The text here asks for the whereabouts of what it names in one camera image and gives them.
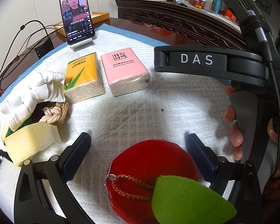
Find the person's right hand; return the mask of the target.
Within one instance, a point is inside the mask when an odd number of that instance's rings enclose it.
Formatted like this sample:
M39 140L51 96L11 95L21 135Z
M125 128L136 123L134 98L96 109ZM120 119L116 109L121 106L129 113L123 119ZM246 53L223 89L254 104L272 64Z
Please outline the person's right hand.
M232 122L236 119L235 116L235 112L233 107L230 105L226 108L226 111L224 113L223 116L224 121L226 122ZM268 131L268 135L270 136L270 138L274 141L277 142L277 134L274 132L273 130L273 126L272 126L272 121L270 120L268 126L267 126L267 131ZM235 160L241 160L242 156L243 156L243 151L242 151L242 147L241 144L243 143L243 134L241 133L241 131L239 130L238 127L238 123L237 121L232 125L230 132L229 132L229 138L230 141L233 145L233 156ZM278 170L275 174L275 177L279 177L280 176L280 162L279 162L279 166L278 166Z

